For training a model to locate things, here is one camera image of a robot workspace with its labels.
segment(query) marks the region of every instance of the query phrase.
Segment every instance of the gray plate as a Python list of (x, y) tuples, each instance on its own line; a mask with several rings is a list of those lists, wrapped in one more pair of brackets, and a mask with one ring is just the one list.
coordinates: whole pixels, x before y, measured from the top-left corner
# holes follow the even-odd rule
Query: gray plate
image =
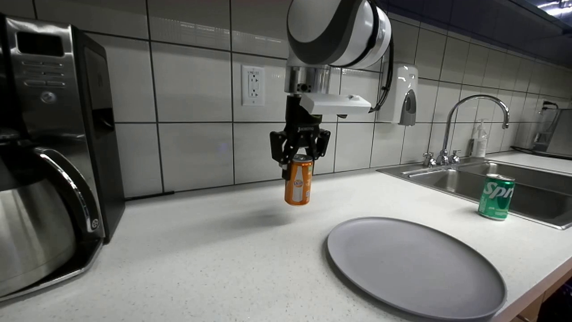
[(397, 310), (436, 321), (486, 321), (506, 296), (479, 253), (423, 226), (357, 219), (325, 242), (330, 265), (355, 289)]

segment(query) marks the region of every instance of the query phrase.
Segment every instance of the can label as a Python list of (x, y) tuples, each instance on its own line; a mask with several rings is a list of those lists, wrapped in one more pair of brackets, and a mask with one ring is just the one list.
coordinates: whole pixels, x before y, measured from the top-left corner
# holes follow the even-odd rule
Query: can label
[(295, 156), (289, 167), (284, 201), (293, 206), (304, 206), (309, 203), (311, 194), (313, 160), (307, 156)]
[(513, 194), (513, 180), (497, 174), (486, 176), (486, 185), (479, 203), (479, 215), (493, 221), (506, 221)]

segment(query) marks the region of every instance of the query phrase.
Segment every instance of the backsplash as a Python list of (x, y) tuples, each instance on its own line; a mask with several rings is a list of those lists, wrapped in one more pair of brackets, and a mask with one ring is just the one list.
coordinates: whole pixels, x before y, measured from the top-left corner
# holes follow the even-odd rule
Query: backsplash
[[(105, 45), (127, 197), (145, 197), (280, 178), (270, 131), (284, 128), (288, 0), (5, 0), (14, 17), (66, 22)], [(466, 95), (497, 95), (509, 129), (486, 101), (456, 117), (452, 149), (464, 154), (484, 120), (488, 151), (531, 140), (541, 101), (572, 106), (572, 72), (389, 15), (395, 63), (420, 72), (418, 124), (397, 128), (375, 115), (323, 119), (332, 133), (316, 174), (420, 162), (438, 153), (450, 108)], [(241, 67), (264, 69), (264, 106), (241, 104)], [(336, 70), (334, 94), (375, 103), (380, 76)]]

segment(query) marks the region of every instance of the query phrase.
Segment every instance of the wall outlet cover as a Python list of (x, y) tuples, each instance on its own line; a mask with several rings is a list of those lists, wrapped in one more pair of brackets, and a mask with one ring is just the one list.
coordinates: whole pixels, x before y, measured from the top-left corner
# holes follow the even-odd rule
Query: wall outlet cover
[(264, 106), (266, 70), (261, 67), (243, 67), (243, 106)]

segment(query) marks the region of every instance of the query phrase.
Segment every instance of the coffee pot handle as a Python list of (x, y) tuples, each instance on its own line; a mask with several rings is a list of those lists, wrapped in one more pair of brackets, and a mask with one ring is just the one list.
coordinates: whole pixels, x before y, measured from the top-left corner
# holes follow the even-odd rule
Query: coffee pot handle
[(84, 222), (84, 231), (89, 237), (103, 239), (105, 230), (94, 203), (94, 197), (84, 180), (84, 176), (64, 158), (61, 153), (46, 147), (35, 147), (35, 156), (43, 160), (52, 171), (59, 174), (59, 178), (66, 183), (66, 187), (73, 192), (75, 201), (80, 206), (80, 219)]

